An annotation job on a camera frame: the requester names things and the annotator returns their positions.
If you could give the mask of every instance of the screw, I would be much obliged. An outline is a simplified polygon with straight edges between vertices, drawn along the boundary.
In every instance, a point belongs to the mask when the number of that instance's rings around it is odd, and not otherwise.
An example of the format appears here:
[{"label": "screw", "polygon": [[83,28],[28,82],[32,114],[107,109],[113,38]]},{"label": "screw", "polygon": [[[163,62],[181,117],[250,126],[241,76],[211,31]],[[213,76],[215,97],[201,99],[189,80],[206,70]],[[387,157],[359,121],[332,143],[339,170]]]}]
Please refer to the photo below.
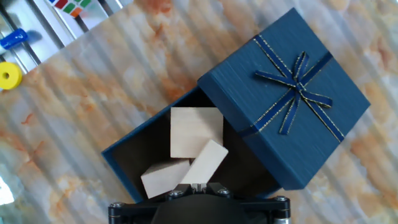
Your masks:
[{"label": "screw", "polygon": [[169,196],[176,197],[176,196],[182,196],[183,194],[184,194],[184,192],[182,192],[181,190],[172,190],[169,193]]},{"label": "screw", "polygon": [[125,205],[125,203],[123,202],[114,202],[110,205],[110,207],[112,208],[121,208],[123,205]]},{"label": "screw", "polygon": [[226,194],[229,194],[230,191],[228,189],[224,188],[224,189],[219,189],[217,191],[217,193],[222,194],[222,195],[226,195]]},{"label": "screw", "polygon": [[286,201],[287,198],[286,198],[285,196],[276,196],[276,197],[275,197],[275,200],[280,201],[280,202],[283,202],[283,201]]}]

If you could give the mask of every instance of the yellow object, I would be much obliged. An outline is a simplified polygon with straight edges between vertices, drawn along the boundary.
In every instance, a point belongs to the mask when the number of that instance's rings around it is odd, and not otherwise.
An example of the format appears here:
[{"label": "yellow object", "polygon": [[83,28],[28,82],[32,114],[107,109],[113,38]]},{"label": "yellow object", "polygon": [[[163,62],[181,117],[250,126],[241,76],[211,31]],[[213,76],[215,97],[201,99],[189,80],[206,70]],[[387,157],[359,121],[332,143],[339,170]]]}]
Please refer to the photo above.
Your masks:
[{"label": "yellow object", "polygon": [[0,63],[0,88],[11,90],[22,81],[22,71],[18,65],[10,62]]}]

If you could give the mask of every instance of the gift box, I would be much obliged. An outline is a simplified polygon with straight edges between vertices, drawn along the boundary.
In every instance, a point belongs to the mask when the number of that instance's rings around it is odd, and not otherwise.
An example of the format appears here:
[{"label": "gift box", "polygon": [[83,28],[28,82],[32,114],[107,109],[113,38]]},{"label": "gift box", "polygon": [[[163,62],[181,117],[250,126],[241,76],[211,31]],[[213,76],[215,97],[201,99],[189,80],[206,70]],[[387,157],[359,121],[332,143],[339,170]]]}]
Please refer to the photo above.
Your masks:
[{"label": "gift box", "polygon": [[369,102],[292,9],[104,151],[137,202],[146,198],[140,176],[170,157],[172,106],[221,111],[229,154],[210,181],[255,196],[304,188]]}]

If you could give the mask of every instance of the marble table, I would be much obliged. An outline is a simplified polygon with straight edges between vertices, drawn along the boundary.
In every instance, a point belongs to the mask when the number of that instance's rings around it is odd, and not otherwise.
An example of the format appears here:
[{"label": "marble table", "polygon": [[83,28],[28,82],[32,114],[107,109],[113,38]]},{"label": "marble table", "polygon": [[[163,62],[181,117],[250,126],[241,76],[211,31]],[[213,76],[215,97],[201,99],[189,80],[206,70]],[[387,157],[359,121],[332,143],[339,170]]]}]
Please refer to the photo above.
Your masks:
[{"label": "marble table", "polygon": [[132,201],[101,151],[291,7],[372,106],[307,188],[277,194],[294,223],[398,223],[395,0],[135,0],[0,93],[3,222],[107,223]]}]

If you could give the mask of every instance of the green swatch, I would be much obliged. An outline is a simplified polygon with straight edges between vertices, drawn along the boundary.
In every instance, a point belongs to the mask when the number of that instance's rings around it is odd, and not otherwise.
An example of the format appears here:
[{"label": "green swatch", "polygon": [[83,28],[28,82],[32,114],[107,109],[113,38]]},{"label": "green swatch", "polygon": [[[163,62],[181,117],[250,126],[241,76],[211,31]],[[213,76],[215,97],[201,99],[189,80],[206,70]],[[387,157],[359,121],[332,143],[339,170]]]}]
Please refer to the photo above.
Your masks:
[{"label": "green swatch", "polygon": [[81,6],[81,7],[86,7],[90,2],[91,2],[91,0],[83,0],[83,1],[80,3],[80,6]]},{"label": "green swatch", "polygon": [[75,8],[75,4],[74,3],[69,3],[64,9],[63,11],[66,13],[70,13],[72,12],[72,10]]}]

